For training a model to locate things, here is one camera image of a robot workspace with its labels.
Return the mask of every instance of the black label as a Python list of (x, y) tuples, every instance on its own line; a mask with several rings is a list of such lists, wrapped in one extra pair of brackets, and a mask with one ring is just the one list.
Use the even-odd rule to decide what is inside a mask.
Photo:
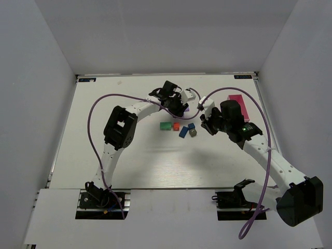
[(234, 75), (234, 79), (252, 79), (251, 75)]
[(81, 78), (78, 82), (95, 82), (96, 78)]

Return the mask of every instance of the green block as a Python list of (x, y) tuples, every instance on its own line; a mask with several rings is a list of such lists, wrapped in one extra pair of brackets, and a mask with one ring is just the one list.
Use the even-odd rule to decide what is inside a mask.
[(160, 122), (161, 131), (170, 131), (172, 130), (172, 122)]

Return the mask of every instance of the small block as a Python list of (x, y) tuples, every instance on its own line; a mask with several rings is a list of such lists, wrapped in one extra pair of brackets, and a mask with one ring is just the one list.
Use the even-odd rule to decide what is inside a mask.
[(194, 123), (190, 123), (190, 124), (188, 125), (188, 128), (189, 128), (189, 130), (191, 130), (191, 129), (195, 129), (195, 125), (194, 125)]
[(190, 129), (189, 130), (189, 134), (190, 134), (190, 136), (196, 136), (197, 135), (197, 131), (195, 130), (195, 129)]
[(172, 129), (172, 122), (160, 122), (161, 131), (170, 131)]
[(180, 134), (178, 135), (179, 137), (182, 137), (183, 139), (185, 138), (187, 132), (188, 132), (188, 127), (183, 126), (182, 130), (180, 131)]
[(173, 131), (179, 131), (179, 130), (180, 130), (180, 123), (174, 123)]

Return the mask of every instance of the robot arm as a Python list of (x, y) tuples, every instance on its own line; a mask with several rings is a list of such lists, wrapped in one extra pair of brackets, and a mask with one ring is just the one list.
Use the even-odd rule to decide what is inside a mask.
[[(213, 100), (207, 99), (203, 105), (201, 126), (211, 135), (218, 131), (226, 132), (231, 141), (252, 156), (267, 169), (268, 142), (262, 131), (253, 123), (244, 122), (241, 107), (234, 100), (220, 104), (220, 110)], [(304, 220), (320, 213), (323, 209), (323, 183), (315, 176), (307, 177), (297, 170), (276, 150), (271, 152), (270, 176), (278, 189), (267, 188), (262, 205), (278, 212), (290, 226), (296, 226)], [(254, 180), (246, 179), (234, 186), (234, 200), (245, 203), (258, 202), (262, 186)]]
[[(104, 129), (105, 144), (101, 158), (105, 182), (109, 187), (112, 185), (113, 173), (120, 155), (133, 141), (136, 124), (152, 113), (160, 111), (160, 106), (155, 103), (167, 108), (174, 116), (181, 117), (188, 107), (187, 102), (196, 98), (192, 91), (177, 92), (177, 88), (177, 85), (166, 81), (162, 88), (149, 94), (147, 102), (138, 102), (125, 108), (116, 106), (113, 109)], [(105, 197), (108, 198), (108, 190), (104, 185), (100, 167), (92, 181), (86, 182), (85, 188), (100, 205)]]

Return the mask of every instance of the cable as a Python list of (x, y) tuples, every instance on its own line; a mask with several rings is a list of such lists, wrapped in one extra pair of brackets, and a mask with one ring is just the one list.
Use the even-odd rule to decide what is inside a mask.
[[(196, 90), (194, 90), (194, 89), (192, 89), (192, 88), (190, 88), (190, 89), (193, 90), (193, 91), (199, 96), (199, 98), (200, 98), (200, 95), (199, 95), (199, 93), (198, 93)], [(155, 104), (155, 105), (158, 105), (161, 109), (165, 110), (166, 112), (168, 112), (168, 113), (169, 113), (170, 115), (172, 115), (173, 117), (175, 117), (175, 118), (179, 118), (179, 119), (183, 119), (183, 120), (190, 120), (190, 119), (195, 118), (195, 117), (198, 115), (199, 110), (197, 111), (197, 113), (196, 113), (194, 116), (192, 116), (192, 117), (190, 117), (190, 118), (177, 117), (177, 116), (171, 114), (171, 113), (170, 113), (165, 107), (163, 107), (161, 104), (159, 104), (159, 103), (157, 103), (157, 102), (154, 102), (154, 101), (151, 101), (151, 100), (148, 101), (148, 100), (146, 100), (146, 99), (141, 99), (141, 98), (137, 98), (137, 97), (133, 97), (133, 96), (128, 96), (128, 95), (124, 95), (124, 94), (118, 94), (118, 93), (106, 94), (106, 95), (104, 95), (104, 96), (101, 96), (99, 99), (97, 99), (97, 100), (93, 103), (93, 105), (92, 105), (92, 107), (91, 107), (91, 109), (90, 109), (90, 112), (89, 112), (88, 123), (87, 123), (87, 126), (88, 126), (88, 138), (89, 138), (89, 142), (90, 142), (90, 144), (91, 144), (91, 147), (92, 147), (92, 149), (93, 149), (95, 155), (97, 156), (97, 159), (98, 159), (98, 162), (99, 162), (99, 166), (100, 166), (100, 169), (101, 169), (101, 173), (102, 173), (102, 180), (103, 180), (104, 186), (108, 189), (108, 191), (109, 191), (112, 195), (115, 196), (116, 200), (117, 200), (118, 203), (119, 203), (120, 209), (121, 209), (122, 218), (125, 219), (125, 214), (124, 214), (124, 212), (123, 212), (123, 207), (122, 207), (122, 205), (121, 205), (121, 202), (120, 202), (118, 196), (116, 195), (116, 193), (115, 193), (113, 190), (111, 190), (111, 188), (110, 188), (110, 187), (107, 185), (107, 183), (106, 183), (105, 175), (104, 175), (104, 171), (103, 171), (104, 168), (103, 168), (102, 160), (101, 160), (101, 158), (100, 158), (100, 156), (99, 156), (99, 154), (98, 154), (98, 152), (97, 152), (97, 150), (96, 150), (96, 148), (95, 148), (95, 146), (94, 146), (94, 143), (93, 143), (93, 141), (92, 141), (92, 137), (91, 137), (91, 130), (90, 130), (90, 123), (91, 123), (91, 116), (92, 116), (93, 109), (95, 108), (95, 106), (98, 104), (98, 102), (99, 102), (100, 100), (102, 100), (102, 99), (104, 99), (104, 98), (106, 98), (106, 97), (110, 97), (110, 96), (120, 96), (120, 97), (125, 97), (125, 98), (129, 98), (129, 99), (133, 99), (133, 100), (139, 100), (139, 101), (143, 101), (143, 102), (153, 103), (153, 104)]]
[[(219, 92), (219, 91), (223, 91), (223, 90), (236, 90), (236, 91), (240, 91), (242, 93), (244, 93), (245, 95), (247, 95), (254, 103), (255, 105), (257, 106), (262, 118), (263, 118), (263, 121), (264, 121), (264, 124), (265, 124), (265, 127), (266, 127), (266, 131), (267, 131), (267, 136), (268, 136), (268, 146), (271, 148), (271, 134), (270, 134), (270, 130), (269, 130), (269, 126), (268, 126), (268, 122), (266, 120), (266, 117), (262, 111), (262, 109), (260, 108), (260, 106), (258, 105), (257, 101), (249, 94), (247, 93), (246, 91), (240, 89), (240, 88), (236, 88), (236, 87), (223, 87), (223, 88), (219, 88), (217, 90), (214, 90), (213, 92), (211, 92), (210, 94), (208, 94), (206, 96), (206, 98), (203, 100), (203, 102), (201, 103), (201, 106), (204, 104), (204, 102), (213, 94), (215, 94), (216, 92)], [(260, 197), (259, 197), (259, 201), (257, 203), (257, 207), (256, 207), (256, 210), (253, 214), (253, 216), (244, 224), (244, 226), (241, 228), (240, 230), (240, 233), (239, 233), (239, 239), (242, 240), (246, 235), (247, 233), (249, 232), (251, 226), (253, 225), (257, 215), (261, 212), (266, 212), (268, 211), (268, 209), (266, 210), (263, 210), (263, 207), (261, 206), (261, 203), (263, 202), (263, 198), (264, 198), (264, 195), (265, 195), (265, 192), (266, 192), (266, 188), (268, 186), (268, 180), (269, 180), (269, 175), (270, 175), (270, 166), (271, 166), (271, 150), (269, 149), (268, 150), (268, 163), (267, 163), (267, 167), (266, 167), (266, 175), (265, 175), (265, 181), (264, 181), (264, 184), (263, 184), (263, 189), (261, 191), (261, 194), (260, 194)]]

